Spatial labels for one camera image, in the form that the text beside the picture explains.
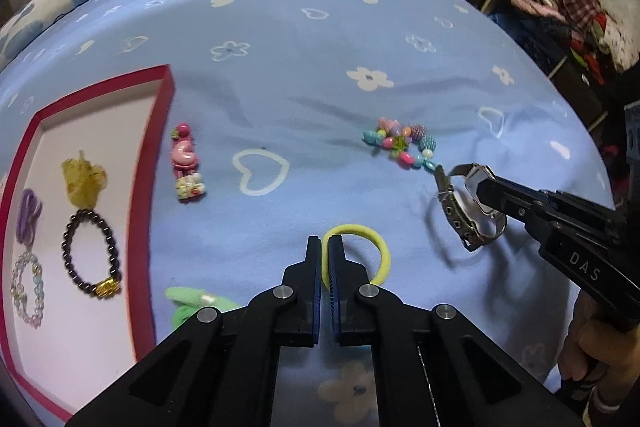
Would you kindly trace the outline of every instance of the plaid shirt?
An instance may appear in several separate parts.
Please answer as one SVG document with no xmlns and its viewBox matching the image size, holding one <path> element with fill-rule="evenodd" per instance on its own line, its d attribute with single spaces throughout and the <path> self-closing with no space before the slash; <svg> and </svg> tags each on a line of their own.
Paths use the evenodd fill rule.
<svg viewBox="0 0 640 427">
<path fill-rule="evenodd" d="M 602 12 L 598 0 L 557 0 L 560 13 L 565 15 L 573 26 L 586 33 L 591 28 L 594 17 Z"/>
</svg>

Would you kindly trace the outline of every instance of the watch face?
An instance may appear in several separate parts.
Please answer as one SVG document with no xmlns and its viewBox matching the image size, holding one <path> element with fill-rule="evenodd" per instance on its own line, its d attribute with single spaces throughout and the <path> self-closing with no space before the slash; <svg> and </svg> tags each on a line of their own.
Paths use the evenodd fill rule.
<svg viewBox="0 0 640 427">
<path fill-rule="evenodd" d="M 486 214 L 492 219 L 495 219 L 495 217 L 500 215 L 500 212 L 498 210 L 495 210 L 494 208 L 491 208 L 490 206 L 486 206 L 484 203 L 481 203 L 478 198 L 478 185 L 480 184 L 480 182 L 489 178 L 495 178 L 494 174 L 489 170 L 489 167 L 485 165 L 478 165 L 476 167 L 473 167 L 469 171 L 469 174 L 465 177 L 465 187 L 482 210 L 482 213 Z"/>
</svg>

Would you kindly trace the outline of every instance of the blue bedsheet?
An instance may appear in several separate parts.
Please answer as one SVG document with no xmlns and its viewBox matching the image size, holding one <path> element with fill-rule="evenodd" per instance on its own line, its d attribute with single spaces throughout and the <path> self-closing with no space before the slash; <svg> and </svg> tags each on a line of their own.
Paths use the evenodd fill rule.
<svg viewBox="0 0 640 427">
<path fill-rule="evenodd" d="M 0 168 L 37 109 L 164 63 L 176 84 L 168 123 L 193 127 L 208 194 L 177 202 L 167 139 L 151 230 L 158 340 L 171 331 L 167 287 L 245 305 L 302 260 L 308 235 L 360 223 L 390 248 L 386 288 L 411 305 L 453 304 L 545 380 L 575 287 L 513 221 L 466 252 L 432 175 L 360 140 L 380 116 L 423 123 L 446 169 L 475 161 L 610 205 L 587 131 L 500 28 L 463 0 L 89 0 L 0 73 Z M 346 247 L 375 272 L 371 245 L 346 237 Z M 377 423 L 369 350 L 332 344 L 323 298 L 321 345 L 280 357 L 274 427 Z"/>
</svg>

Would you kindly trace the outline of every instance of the wristwatch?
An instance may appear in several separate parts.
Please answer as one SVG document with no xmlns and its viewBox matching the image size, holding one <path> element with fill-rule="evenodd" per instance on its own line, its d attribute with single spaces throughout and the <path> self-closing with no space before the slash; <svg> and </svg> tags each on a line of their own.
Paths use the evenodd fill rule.
<svg viewBox="0 0 640 427">
<path fill-rule="evenodd" d="M 467 163 L 453 167 L 447 175 L 444 173 L 442 165 L 438 165 L 434 174 L 436 185 L 438 186 L 438 199 L 442 204 L 447 221 L 460 236 L 462 244 L 468 251 L 484 247 L 502 235 L 502 232 L 507 227 L 507 216 L 494 208 L 482 204 L 476 194 L 478 184 L 481 181 L 488 178 L 495 180 L 495 175 L 489 167 L 478 165 L 477 163 Z M 481 212 L 494 222 L 494 235 L 480 232 L 478 224 L 462 209 L 451 184 L 453 176 L 464 177 L 466 190 L 468 190 Z"/>
</svg>

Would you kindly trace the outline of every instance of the gold bead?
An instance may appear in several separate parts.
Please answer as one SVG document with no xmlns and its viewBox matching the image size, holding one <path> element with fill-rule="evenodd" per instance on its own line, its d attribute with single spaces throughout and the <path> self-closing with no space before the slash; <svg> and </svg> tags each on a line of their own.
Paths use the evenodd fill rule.
<svg viewBox="0 0 640 427">
<path fill-rule="evenodd" d="M 95 285 L 95 294 L 102 299 L 113 297 L 119 291 L 120 284 L 113 277 L 107 277 L 107 279 Z"/>
</svg>

